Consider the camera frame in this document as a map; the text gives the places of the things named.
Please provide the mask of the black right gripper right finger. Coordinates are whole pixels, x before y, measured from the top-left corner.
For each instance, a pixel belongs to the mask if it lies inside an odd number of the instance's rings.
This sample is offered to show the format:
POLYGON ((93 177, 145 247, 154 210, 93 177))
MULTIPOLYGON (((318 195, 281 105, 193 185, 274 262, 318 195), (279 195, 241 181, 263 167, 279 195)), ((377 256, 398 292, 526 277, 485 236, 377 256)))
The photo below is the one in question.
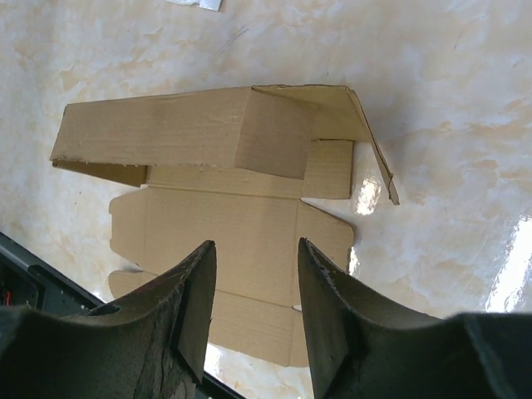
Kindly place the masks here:
POLYGON ((439 319, 342 271, 298 243, 298 282, 317 398, 528 398, 531 316, 439 319))

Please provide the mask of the brown cardboard box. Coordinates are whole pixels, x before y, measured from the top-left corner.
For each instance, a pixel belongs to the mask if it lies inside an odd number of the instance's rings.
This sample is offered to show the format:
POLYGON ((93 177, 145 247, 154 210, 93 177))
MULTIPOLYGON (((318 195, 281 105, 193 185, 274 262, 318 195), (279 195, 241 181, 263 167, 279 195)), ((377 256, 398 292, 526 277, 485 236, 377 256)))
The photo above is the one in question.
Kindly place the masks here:
POLYGON ((282 367, 308 365, 298 310, 298 242, 346 268, 352 229, 308 204, 347 200, 353 148, 372 147, 399 196, 356 93, 346 86, 242 86, 66 106, 51 153, 62 170, 134 187, 114 198, 121 296, 214 241, 209 341, 282 367))

